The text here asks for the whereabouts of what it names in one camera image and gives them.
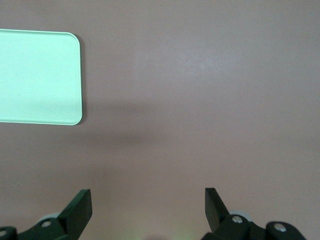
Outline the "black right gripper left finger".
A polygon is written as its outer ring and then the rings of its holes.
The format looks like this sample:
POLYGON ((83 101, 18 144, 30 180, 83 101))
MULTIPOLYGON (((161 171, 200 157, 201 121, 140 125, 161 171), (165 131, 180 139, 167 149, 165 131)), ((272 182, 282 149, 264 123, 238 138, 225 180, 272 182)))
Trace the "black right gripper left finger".
POLYGON ((13 226, 2 226, 2 240, 78 240, 93 214, 89 189, 82 189, 60 212, 42 217, 34 226, 18 232, 13 226))

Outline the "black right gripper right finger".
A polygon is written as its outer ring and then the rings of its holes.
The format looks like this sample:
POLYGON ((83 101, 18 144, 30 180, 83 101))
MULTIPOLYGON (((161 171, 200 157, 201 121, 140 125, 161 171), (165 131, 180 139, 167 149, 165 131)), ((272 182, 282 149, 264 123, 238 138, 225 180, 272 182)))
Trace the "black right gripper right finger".
POLYGON ((303 234, 293 225, 270 221, 265 228, 238 214, 231 214, 215 188, 205 189, 205 215, 210 232, 204 240, 304 240, 303 234))

